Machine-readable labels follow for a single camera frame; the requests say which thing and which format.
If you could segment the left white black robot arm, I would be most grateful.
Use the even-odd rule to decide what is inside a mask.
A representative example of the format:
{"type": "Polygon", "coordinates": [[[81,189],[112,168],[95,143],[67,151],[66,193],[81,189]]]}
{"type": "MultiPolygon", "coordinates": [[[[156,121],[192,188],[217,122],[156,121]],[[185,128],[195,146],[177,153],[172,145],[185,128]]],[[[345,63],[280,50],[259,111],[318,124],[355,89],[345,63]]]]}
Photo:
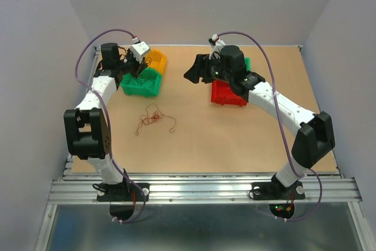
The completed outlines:
{"type": "Polygon", "coordinates": [[[111,96],[118,90],[123,76],[134,78],[146,69],[146,55],[150,47],[136,40],[124,58],[116,43],[100,47],[102,59],[96,66],[92,83],[84,99],[63,115],[68,151],[89,163],[100,174],[104,185],[111,185],[110,193],[117,200],[130,196],[130,185],[111,155],[109,114],[105,109],[111,96]]]}

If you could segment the yellow plastic bin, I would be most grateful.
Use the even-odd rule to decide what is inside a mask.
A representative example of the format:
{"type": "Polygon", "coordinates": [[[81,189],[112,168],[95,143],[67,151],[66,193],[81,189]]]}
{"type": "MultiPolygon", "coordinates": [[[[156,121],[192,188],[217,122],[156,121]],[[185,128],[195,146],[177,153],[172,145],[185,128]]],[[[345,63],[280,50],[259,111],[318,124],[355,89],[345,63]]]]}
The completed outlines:
{"type": "Polygon", "coordinates": [[[152,49],[146,55],[147,67],[158,71],[158,73],[160,73],[161,75],[163,75],[165,72],[166,62],[167,57],[165,56],[165,54],[157,49],[152,49]]]}

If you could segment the red plastic bin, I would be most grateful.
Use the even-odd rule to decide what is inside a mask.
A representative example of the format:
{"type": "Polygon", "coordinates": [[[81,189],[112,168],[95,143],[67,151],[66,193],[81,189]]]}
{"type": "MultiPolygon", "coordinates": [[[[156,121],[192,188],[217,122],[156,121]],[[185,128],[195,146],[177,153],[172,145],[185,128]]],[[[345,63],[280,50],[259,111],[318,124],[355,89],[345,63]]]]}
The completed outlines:
{"type": "Polygon", "coordinates": [[[246,102],[241,97],[235,95],[226,82],[214,81],[211,84],[211,102],[219,105],[246,106],[246,102]]]}

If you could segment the green plastic bin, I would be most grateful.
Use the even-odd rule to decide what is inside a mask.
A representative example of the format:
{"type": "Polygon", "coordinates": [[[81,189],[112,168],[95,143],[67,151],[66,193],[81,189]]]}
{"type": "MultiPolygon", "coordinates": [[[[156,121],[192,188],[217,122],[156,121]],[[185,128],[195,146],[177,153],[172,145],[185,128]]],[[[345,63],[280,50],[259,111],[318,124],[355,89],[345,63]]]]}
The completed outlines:
{"type": "Polygon", "coordinates": [[[124,75],[120,86],[127,95],[149,98],[159,95],[161,84],[162,75],[154,69],[146,68],[138,78],[134,78],[130,74],[124,75]]]}
{"type": "Polygon", "coordinates": [[[248,70],[248,71],[251,71],[251,60],[250,60],[250,58],[245,57],[244,61],[245,61],[245,64],[246,64],[247,70],[248,70]]]}

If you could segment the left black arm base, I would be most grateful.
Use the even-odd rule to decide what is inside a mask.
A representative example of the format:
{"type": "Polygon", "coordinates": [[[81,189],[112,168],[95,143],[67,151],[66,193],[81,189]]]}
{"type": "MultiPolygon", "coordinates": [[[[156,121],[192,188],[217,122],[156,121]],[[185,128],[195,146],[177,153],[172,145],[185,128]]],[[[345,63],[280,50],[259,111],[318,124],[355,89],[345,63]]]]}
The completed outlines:
{"type": "Polygon", "coordinates": [[[115,185],[94,183],[92,187],[97,191],[98,202],[132,202],[134,199],[143,201],[140,190],[125,180],[115,185]]]}

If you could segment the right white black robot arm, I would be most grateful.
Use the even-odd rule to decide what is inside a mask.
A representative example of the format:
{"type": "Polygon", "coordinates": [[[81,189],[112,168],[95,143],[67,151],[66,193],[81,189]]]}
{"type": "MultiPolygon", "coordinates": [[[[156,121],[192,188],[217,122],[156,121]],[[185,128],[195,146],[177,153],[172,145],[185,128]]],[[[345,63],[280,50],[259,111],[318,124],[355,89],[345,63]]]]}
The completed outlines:
{"type": "Polygon", "coordinates": [[[294,135],[293,147],[287,151],[288,163],[270,184],[270,191],[277,198],[288,195],[291,185],[335,147],[331,116],[304,109],[275,91],[262,76],[247,69],[238,46],[227,45],[210,54],[198,54],[183,76],[192,83],[228,83],[235,95],[266,111],[277,119],[280,130],[288,129],[294,135]]]}

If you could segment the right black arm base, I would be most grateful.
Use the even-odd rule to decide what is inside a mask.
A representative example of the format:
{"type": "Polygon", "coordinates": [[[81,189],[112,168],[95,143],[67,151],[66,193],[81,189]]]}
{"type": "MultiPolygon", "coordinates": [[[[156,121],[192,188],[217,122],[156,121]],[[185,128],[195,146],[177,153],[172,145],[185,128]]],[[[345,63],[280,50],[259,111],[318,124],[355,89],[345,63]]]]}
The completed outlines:
{"type": "Polygon", "coordinates": [[[304,200],[306,198],[300,181],[287,188],[275,182],[254,182],[251,184],[248,196],[253,200],[304,200]]]}

